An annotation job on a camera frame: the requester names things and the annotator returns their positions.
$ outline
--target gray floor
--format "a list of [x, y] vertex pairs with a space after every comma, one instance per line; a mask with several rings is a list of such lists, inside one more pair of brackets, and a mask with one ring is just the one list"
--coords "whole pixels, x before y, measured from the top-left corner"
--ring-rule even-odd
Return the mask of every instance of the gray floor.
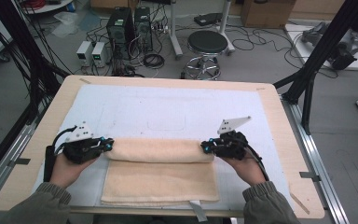
[[[75, 74], [81, 74], [75, 52], [81, 41], [85, 40], [87, 29], [95, 27], [96, 23], [93, 22], [95, 15], [90, 13], [87, 5], [80, 7], [77, 13], [80, 16], [78, 23], [81, 26], [76, 34], [65, 38], [48, 35], [47, 40], [66, 66]], [[52, 15], [53, 13], [47, 13], [42, 16], [41, 22], [54, 21]], [[197, 27], [192, 22], [192, 17], [180, 18], [177, 23]], [[239, 18], [231, 17], [228, 24], [240, 25], [241, 21]], [[54, 29], [57, 25], [58, 23], [53, 23], [42, 26]], [[282, 30], [270, 31], [285, 35]], [[177, 32], [184, 51], [181, 60], [174, 59], [168, 35], [163, 35], [160, 38], [162, 43], [160, 54], [165, 58], [165, 65], [159, 70], [141, 67], [137, 73], [153, 78], [179, 78], [183, 66], [194, 56], [186, 48], [186, 37], [191, 32], [193, 30]], [[238, 28], [227, 28], [227, 35], [231, 40], [244, 38], [243, 32]], [[289, 47], [288, 42], [281, 37], [260, 33], [267, 41], [274, 40], [278, 49]], [[251, 47], [249, 43], [240, 40], [235, 41], [235, 44], [243, 49]], [[284, 59], [286, 51], [287, 49], [276, 51], [272, 43], [269, 43], [257, 45], [252, 50], [237, 49], [231, 56], [220, 56], [218, 60], [222, 67], [222, 76], [218, 80], [274, 83], [298, 70]], [[297, 58], [288, 56], [287, 59], [296, 66], [301, 65]], [[330, 71], [324, 73], [331, 77], [335, 75]], [[349, 221], [358, 223], [358, 108], [355, 104], [358, 100], [358, 72], [340, 71], [337, 74], [337, 78], [320, 74], [315, 79], [310, 131]], [[288, 87], [283, 87], [278, 89], [278, 92], [284, 93], [287, 89]], [[0, 142], [26, 107], [28, 100], [25, 84], [15, 65], [0, 63]], [[301, 222], [332, 223], [328, 212], [321, 220], [302, 219]]]

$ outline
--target gray sleeve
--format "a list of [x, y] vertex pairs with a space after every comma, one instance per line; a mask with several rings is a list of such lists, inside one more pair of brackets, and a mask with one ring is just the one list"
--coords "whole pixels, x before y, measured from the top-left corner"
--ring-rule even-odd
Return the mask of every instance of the gray sleeve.
[[50, 183], [42, 183], [25, 201], [10, 209], [0, 224], [62, 223], [69, 217], [71, 195]]
[[243, 208], [244, 223], [300, 223], [289, 202], [267, 181], [243, 192], [246, 205]]

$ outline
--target towel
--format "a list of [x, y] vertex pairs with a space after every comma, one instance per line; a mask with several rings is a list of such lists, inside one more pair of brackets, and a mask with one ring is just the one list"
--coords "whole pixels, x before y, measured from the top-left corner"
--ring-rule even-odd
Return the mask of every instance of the towel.
[[219, 194], [214, 156], [200, 141], [185, 139], [115, 139], [102, 203], [165, 206], [189, 201], [216, 202]]

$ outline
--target hand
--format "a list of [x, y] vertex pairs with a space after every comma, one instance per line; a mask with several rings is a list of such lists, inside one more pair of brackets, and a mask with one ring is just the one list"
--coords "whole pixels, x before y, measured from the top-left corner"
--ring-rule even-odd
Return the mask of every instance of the hand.
[[245, 156], [241, 161], [231, 158], [221, 159], [231, 165], [237, 175], [250, 186], [266, 182], [263, 172], [261, 172], [260, 167], [252, 156]]
[[50, 183], [63, 189], [68, 188], [79, 178], [81, 172], [97, 159], [86, 161], [82, 164], [75, 164], [66, 159], [65, 155], [61, 153], [55, 161]]

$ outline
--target round stool seat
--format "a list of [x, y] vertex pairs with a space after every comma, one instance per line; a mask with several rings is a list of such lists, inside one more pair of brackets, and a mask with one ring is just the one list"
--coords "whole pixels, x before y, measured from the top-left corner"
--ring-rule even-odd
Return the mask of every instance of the round stool seat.
[[200, 54], [220, 54], [228, 45], [226, 38], [214, 31], [197, 31], [188, 37], [188, 46]]

